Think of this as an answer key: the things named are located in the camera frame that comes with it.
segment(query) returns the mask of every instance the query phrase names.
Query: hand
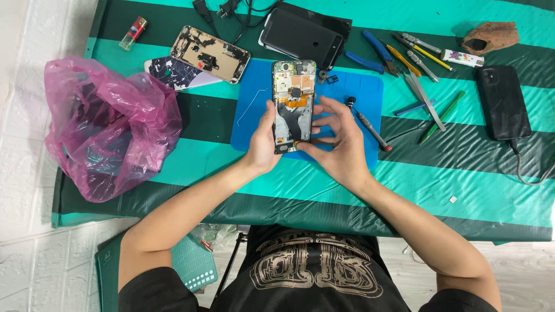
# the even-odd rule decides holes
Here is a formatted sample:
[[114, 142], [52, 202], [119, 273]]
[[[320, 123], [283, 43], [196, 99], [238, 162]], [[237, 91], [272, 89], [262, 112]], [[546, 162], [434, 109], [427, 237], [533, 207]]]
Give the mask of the hand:
[[276, 119], [276, 107], [271, 100], [266, 101], [266, 112], [260, 118], [258, 129], [250, 138], [249, 151], [243, 157], [247, 166], [256, 175], [269, 172], [276, 166], [281, 155], [274, 154], [275, 142], [272, 125]]
[[297, 143], [297, 148], [312, 156], [337, 182], [353, 193], [366, 188], [375, 181], [366, 165], [364, 138], [349, 108], [338, 101], [324, 96], [321, 105], [314, 105], [313, 114], [330, 113], [312, 121], [312, 134], [320, 133], [320, 127], [329, 125], [335, 137], [312, 138], [315, 144], [333, 145], [331, 152], [310, 143]]

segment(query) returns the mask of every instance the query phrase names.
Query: blue pliers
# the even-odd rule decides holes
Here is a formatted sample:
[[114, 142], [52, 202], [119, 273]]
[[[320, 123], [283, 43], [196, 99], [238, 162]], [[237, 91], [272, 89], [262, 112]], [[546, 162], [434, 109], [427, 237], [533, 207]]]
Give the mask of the blue pliers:
[[399, 74], [397, 73], [395, 66], [393, 66], [393, 58], [391, 57], [391, 54], [389, 54], [389, 52], [386, 50], [384, 45], [367, 30], [364, 30], [362, 32], [362, 36], [366, 38], [366, 40], [368, 40], [368, 42], [370, 42], [370, 44], [374, 47], [374, 50], [376, 50], [385, 65], [363, 59], [355, 53], [352, 53], [351, 51], [345, 51], [345, 56], [351, 61], [362, 65], [372, 71], [378, 72], [382, 75], [384, 74], [384, 72], [386, 72], [398, 78]]

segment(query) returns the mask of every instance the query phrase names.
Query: person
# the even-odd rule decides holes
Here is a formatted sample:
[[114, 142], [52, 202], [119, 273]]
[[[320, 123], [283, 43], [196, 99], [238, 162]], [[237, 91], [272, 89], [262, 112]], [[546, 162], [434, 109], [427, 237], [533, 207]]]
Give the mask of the person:
[[[312, 133], [329, 125], [334, 137], [324, 151], [297, 147], [338, 183], [373, 207], [436, 272], [437, 293], [425, 311], [501, 311], [499, 288], [484, 256], [433, 215], [381, 185], [368, 171], [362, 131], [347, 106], [320, 97]], [[122, 239], [118, 305], [127, 311], [201, 311], [196, 297], [171, 268], [170, 248], [218, 204], [254, 178], [272, 170], [275, 107], [253, 134], [248, 152], [218, 174], [173, 196], [133, 226]], [[409, 311], [370, 236], [321, 233], [271, 225], [252, 226], [237, 278], [210, 311]]]

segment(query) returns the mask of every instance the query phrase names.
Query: black t-shirt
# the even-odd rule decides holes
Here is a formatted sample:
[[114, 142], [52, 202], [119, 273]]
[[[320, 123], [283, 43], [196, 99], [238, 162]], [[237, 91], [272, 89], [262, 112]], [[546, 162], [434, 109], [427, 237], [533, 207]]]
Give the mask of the black t-shirt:
[[[377, 242], [367, 236], [289, 229], [262, 244], [251, 237], [249, 233], [237, 278], [210, 311], [410, 311]], [[132, 279], [121, 289], [118, 304], [120, 312], [199, 311], [195, 295], [169, 267]], [[496, 312], [480, 297], [458, 289], [439, 291], [420, 308], [428, 311]]]

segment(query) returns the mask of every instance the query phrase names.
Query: green striped tablecloth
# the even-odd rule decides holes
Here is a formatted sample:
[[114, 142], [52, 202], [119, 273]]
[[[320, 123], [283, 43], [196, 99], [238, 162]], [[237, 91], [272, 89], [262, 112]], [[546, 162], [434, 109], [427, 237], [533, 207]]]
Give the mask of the green striped tablecloth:
[[[220, 1], [207, 1], [216, 9]], [[555, 161], [555, 14], [552, 2], [486, 1], [308, 1], [287, 0], [322, 14], [353, 20], [345, 49], [377, 61], [378, 56], [360, 35], [365, 28], [392, 44], [390, 32], [403, 31], [436, 47], [462, 51], [461, 37], [485, 21], [515, 21], [520, 42], [487, 54], [486, 64], [516, 68], [526, 101], [532, 136], [519, 146], [523, 172], [538, 177]], [[266, 7], [270, 0], [255, 1]], [[241, 3], [239, 15], [245, 18]], [[130, 52], [118, 46], [127, 29], [144, 17], [149, 27]], [[215, 19], [222, 39], [232, 41], [240, 24], [233, 18]], [[100, 0], [85, 56], [128, 76], [143, 70], [147, 59], [167, 56], [181, 28], [192, 25], [210, 31], [191, 8], [190, 0]], [[255, 58], [286, 59], [258, 45], [262, 27], [249, 28], [238, 46]], [[467, 95], [446, 120], [447, 132], [433, 135], [423, 146], [416, 142], [429, 125], [425, 110], [394, 117], [392, 112], [415, 102], [403, 79], [381, 76], [385, 85], [382, 136], [394, 149], [379, 154], [373, 175], [384, 185], [438, 216], [468, 239], [551, 240], [555, 180], [539, 187], [516, 178], [516, 157], [503, 142], [488, 139], [473, 80], [473, 69], [456, 67], [452, 73], [425, 60], [440, 78], [421, 78], [426, 93], [442, 111], [459, 90]], [[336, 68], [377, 75], [340, 56]], [[239, 86], [225, 82], [181, 92], [178, 103], [183, 131], [176, 150], [152, 180], [103, 204], [85, 202], [72, 181], [58, 174], [52, 221], [55, 227], [114, 216], [143, 217], [175, 193], [226, 166], [242, 155], [230, 145]], [[456, 196], [452, 204], [449, 198]], [[371, 209], [334, 182], [315, 163], [282, 159], [276, 168], [241, 188], [218, 206], [206, 222], [274, 224], [366, 235], [394, 235]]]

